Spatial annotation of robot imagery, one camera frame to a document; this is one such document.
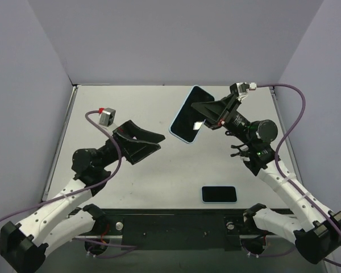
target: white table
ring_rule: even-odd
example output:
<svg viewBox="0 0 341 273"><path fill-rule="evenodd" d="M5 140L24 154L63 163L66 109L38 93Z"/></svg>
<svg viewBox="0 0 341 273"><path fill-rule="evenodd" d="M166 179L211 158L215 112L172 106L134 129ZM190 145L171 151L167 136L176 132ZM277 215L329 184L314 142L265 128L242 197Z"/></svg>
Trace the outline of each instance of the white table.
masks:
<svg viewBox="0 0 341 273"><path fill-rule="evenodd" d="M244 166L231 144L240 144L224 129L216 131L206 127L194 144L185 144L168 132L169 125L181 107L191 86L79 86L70 113L68 127L59 151L48 198L56 195L74 176L71 170L72 155L79 148L98 148L104 145L105 136L89 124L84 115L99 107L116 109L115 123L121 125L131 119L139 127L164 134L161 149L132 166L123 161L119 173L107 186L86 204L100 208L133 209L246 209L256 203L270 208L286 208L282 200ZM203 86L215 99L230 94L228 86ZM279 134L272 143L275 149L281 139L281 125L268 88L259 88L249 94L238 108L250 121L271 119ZM92 115L98 121L99 116ZM280 156L286 166L294 171L286 144ZM114 170L115 164L107 169ZM204 204L201 187L204 185L233 185L236 187L236 204Z"/></svg>

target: screw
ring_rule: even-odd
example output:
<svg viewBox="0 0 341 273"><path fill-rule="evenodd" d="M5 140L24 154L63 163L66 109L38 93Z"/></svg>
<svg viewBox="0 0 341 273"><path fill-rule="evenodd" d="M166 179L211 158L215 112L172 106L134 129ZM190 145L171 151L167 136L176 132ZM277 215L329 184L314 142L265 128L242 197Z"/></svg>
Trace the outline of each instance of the screw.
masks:
<svg viewBox="0 0 341 273"><path fill-rule="evenodd" d="M232 222L228 222L228 223L226 224L226 227L227 227L228 230L232 230L232 229L235 228L234 223L232 223Z"/></svg>
<svg viewBox="0 0 341 273"><path fill-rule="evenodd" d="M122 230L123 227L124 227L124 224L121 222L117 222L115 225L116 230L119 230L119 231Z"/></svg>

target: gray wall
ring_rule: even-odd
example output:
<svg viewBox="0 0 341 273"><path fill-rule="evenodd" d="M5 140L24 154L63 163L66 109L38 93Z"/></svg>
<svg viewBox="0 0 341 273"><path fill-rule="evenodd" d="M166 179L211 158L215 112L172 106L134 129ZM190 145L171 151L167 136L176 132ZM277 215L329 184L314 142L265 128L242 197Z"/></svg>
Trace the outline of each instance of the gray wall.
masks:
<svg viewBox="0 0 341 273"><path fill-rule="evenodd" d="M334 211L341 210L341 0L325 0L280 82L305 93L305 116L291 136L303 182ZM282 117L290 126L298 95L279 90ZM335 252L341 262L341 248Z"/></svg>
<svg viewBox="0 0 341 273"><path fill-rule="evenodd" d="M0 0L0 217L40 201L71 91L27 0Z"/></svg>
<svg viewBox="0 0 341 273"><path fill-rule="evenodd" d="M322 0L29 0L76 84L276 81Z"/></svg>

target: tilted smartphone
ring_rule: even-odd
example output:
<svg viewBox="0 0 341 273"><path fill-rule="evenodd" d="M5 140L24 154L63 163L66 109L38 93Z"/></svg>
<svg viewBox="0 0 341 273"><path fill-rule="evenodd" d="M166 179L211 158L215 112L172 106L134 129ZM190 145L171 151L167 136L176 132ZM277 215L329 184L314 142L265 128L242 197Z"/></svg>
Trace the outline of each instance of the tilted smartphone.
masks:
<svg viewBox="0 0 341 273"><path fill-rule="evenodd" d="M215 101L215 98L199 86L195 85L192 87L181 109L169 127L169 132L185 143L193 143L205 120L200 113L191 107L191 104L194 102L208 101Z"/></svg>
<svg viewBox="0 0 341 273"><path fill-rule="evenodd" d="M233 186L204 186L202 201L204 203L236 203L236 189Z"/></svg>

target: gray floor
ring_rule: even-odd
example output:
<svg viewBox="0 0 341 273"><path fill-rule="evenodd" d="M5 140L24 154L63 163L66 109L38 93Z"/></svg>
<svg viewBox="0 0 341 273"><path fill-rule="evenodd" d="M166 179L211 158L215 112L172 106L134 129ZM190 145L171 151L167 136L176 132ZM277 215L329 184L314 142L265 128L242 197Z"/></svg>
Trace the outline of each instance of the gray floor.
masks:
<svg viewBox="0 0 341 273"><path fill-rule="evenodd" d="M281 253L290 244L273 239L268 253ZM118 250L107 250L106 254ZM86 257L82 242L71 242L53 252L38 273L166 273L166 272L258 272L292 273L326 272L323 264L313 265L305 261L297 251L281 258L247 258L244 251L135 251L110 260Z"/></svg>

